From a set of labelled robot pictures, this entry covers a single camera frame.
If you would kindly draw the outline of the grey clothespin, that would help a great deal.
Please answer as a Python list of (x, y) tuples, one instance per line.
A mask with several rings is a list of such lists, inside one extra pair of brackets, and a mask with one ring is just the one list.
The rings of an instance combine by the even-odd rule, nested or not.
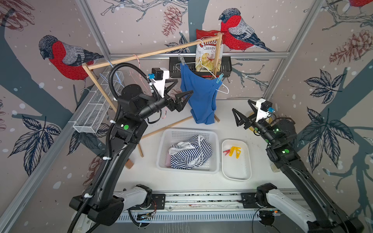
[(180, 62), (181, 62), (182, 65), (186, 64), (185, 60), (184, 60), (184, 57), (181, 55), (181, 53), (178, 54), (178, 58), (179, 58), (179, 60), (180, 60)]

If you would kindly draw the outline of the white wire hanger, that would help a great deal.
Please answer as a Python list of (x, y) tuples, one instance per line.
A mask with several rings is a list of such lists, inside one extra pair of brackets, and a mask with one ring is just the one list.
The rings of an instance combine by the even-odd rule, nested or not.
[[(202, 38), (202, 39), (198, 39), (197, 40), (198, 42), (199, 42), (199, 44), (201, 44), (201, 43), (204, 43), (204, 42), (208, 42), (208, 41), (204, 41), (204, 39)], [(185, 65), (180, 65), (180, 68), (188, 68), (188, 66), (185, 64)], [(217, 77), (217, 75), (216, 75), (216, 71), (215, 72), (212, 72), (211, 74), (212, 74), (212, 76), (213, 76), (213, 79), (211, 79), (211, 80), (215, 80), (216, 81), (216, 79), (218, 78)]]

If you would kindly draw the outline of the teal clothespin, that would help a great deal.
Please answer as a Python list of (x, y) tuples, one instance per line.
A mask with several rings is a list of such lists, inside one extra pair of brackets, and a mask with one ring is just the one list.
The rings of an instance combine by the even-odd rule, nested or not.
[(222, 81), (222, 79), (223, 79), (223, 76), (224, 76), (224, 74), (223, 73), (221, 73), (220, 75), (219, 75), (219, 77), (216, 79), (216, 83), (219, 83), (219, 82), (221, 82)]

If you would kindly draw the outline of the blue white striped tank top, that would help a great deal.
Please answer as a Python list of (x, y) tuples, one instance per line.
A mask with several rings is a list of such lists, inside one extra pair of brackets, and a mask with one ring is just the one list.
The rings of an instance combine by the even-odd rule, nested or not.
[(202, 166), (211, 156), (212, 147), (202, 135), (195, 135), (186, 142), (169, 148), (172, 169), (191, 170)]

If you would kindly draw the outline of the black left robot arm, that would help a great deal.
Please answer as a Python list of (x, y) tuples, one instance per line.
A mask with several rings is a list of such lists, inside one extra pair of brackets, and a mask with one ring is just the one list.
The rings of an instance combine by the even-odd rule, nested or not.
[[(124, 87), (121, 95), (114, 88), (114, 75), (120, 68), (131, 68), (144, 78), (152, 90), (151, 95), (143, 93), (138, 84)], [(139, 144), (148, 125), (149, 117), (155, 113), (161, 113), (167, 107), (170, 111), (181, 112), (187, 104), (193, 91), (179, 93), (175, 98), (169, 96), (169, 91), (177, 84), (175, 79), (166, 79), (170, 86), (164, 88), (161, 96), (156, 88), (156, 82), (152, 82), (141, 69), (130, 63), (115, 65), (108, 75), (109, 89), (117, 100), (118, 108), (113, 122), (106, 133), (106, 153), (102, 157), (103, 163), (94, 180), (85, 190), (85, 193), (73, 197), (70, 208), (76, 210), (68, 232), (72, 233), (80, 216), (87, 215), (95, 222), (89, 229), (94, 231), (99, 225), (110, 226), (116, 222), (125, 209), (136, 205), (149, 206), (151, 203), (151, 189), (144, 185), (137, 185), (132, 190), (114, 194), (119, 176), (129, 160), (130, 155)]]

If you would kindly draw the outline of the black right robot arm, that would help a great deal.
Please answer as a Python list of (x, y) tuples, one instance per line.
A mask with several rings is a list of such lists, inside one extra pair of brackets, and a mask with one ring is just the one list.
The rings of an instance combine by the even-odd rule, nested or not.
[(362, 233), (364, 226), (357, 217), (349, 217), (322, 190), (307, 171), (292, 146), (297, 137), (295, 122), (292, 118), (280, 116), (269, 123), (267, 119), (274, 115), (272, 103), (260, 99), (248, 101), (253, 114), (245, 116), (232, 109), (236, 125), (245, 129), (253, 128), (256, 136), (267, 143), (266, 153), (271, 162), (293, 183), (309, 209), (305, 209), (285, 196), (272, 183), (257, 187), (256, 203), (260, 208), (275, 207), (296, 223), (305, 233)]

